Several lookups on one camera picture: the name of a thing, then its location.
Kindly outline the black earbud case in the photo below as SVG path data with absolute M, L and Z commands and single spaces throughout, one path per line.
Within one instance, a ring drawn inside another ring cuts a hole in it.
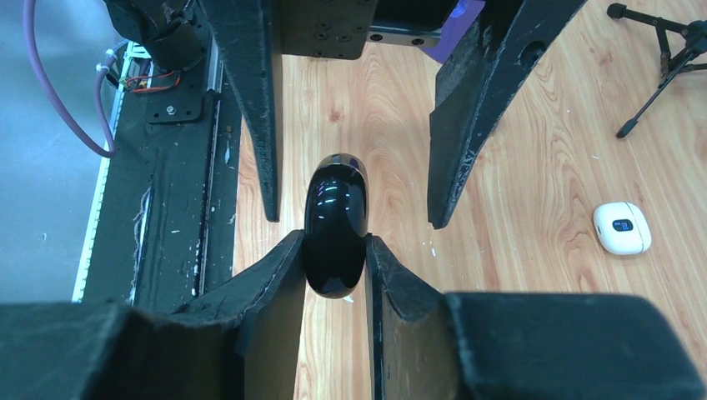
M 303 263 L 321 297 L 345 298 L 359 283 L 369 230 L 369 185 L 364 163 L 348 153 L 315 169 L 305 201 Z

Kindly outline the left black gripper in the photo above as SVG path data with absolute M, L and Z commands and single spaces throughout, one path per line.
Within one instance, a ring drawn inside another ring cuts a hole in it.
M 280 217 L 282 53 L 355 60 L 366 43 L 431 48 L 456 1 L 201 1 L 253 144 L 265 216 Z

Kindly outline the white earbud charging case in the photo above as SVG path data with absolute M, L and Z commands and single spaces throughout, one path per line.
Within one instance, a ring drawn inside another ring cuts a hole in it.
M 644 213 L 631 202 L 608 202 L 593 213 L 599 243 L 617 256 L 645 253 L 652 245 L 652 234 Z

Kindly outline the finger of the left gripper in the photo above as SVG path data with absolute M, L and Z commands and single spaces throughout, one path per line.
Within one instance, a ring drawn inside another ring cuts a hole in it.
M 584 0 L 487 1 L 435 77 L 428 219 L 445 228 L 481 148 Z

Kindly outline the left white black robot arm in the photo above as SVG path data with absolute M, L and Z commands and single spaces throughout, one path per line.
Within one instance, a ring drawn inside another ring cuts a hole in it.
M 113 26 L 167 70 L 201 52 L 186 1 L 109 1 Z M 453 1 L 202 1 L 199 7 L 251 133 L 264 211 L 279 217 L 282 58 L 355 60 L 374 35 L 409 46 L 437 40 Z M 487 1 L 435 78 L 429 117 L 429 222 L 445 228 L 479 152 L 580 1 Z

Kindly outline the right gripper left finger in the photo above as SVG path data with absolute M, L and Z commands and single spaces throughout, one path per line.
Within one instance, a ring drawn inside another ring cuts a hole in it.
M 4 399 L 290 399 L 303 232 L 171 314 L 120 302 L 1 307 Z

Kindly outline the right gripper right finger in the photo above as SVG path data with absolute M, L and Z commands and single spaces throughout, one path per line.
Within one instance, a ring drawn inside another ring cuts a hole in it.
M 669 322 L 642 297 L 447 292 L 366 239 L 375 399 L 703 399 Z

